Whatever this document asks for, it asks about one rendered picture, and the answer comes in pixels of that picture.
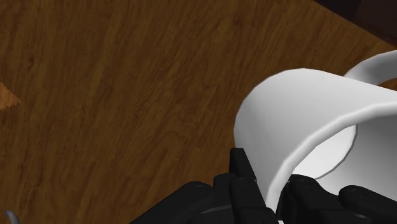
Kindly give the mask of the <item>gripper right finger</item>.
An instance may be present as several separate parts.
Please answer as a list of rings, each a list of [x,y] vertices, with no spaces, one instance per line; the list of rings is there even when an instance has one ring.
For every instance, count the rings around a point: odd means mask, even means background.
[[[276,216],[284,224],[397,224],[397,201],[356,185],[334,195],[315,179],[293,174]]]

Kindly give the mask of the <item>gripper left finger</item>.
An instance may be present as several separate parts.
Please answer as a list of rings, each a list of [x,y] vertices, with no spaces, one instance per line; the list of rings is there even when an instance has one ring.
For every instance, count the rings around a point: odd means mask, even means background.
[[[191,181],[129,224],[279,224],[260,193],[242,148],[230,150],[229,171],[213,185]]]

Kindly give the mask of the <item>white mug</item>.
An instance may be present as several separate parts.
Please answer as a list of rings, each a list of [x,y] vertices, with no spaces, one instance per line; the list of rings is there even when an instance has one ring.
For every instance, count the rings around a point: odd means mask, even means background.
[[[397,50],[366,59],[345,75],[291,69],[244,99],[235,119],[242,148],[268,207],[292,174],[330,193],[358,185],[397,200]]]

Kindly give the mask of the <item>small grey curved object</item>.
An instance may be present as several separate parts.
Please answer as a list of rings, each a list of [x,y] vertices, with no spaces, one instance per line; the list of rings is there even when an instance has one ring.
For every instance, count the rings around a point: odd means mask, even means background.
[[[7,215],[10,224],[20,224],[19,217],[13,211],[5,210],[5,214]]]

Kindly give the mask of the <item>orange-brown jagged object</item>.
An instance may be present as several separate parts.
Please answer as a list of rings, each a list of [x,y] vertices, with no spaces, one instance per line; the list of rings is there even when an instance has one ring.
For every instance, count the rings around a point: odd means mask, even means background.
[[[0,110],[8,109],[20,103],[20,99],[0,82]]]

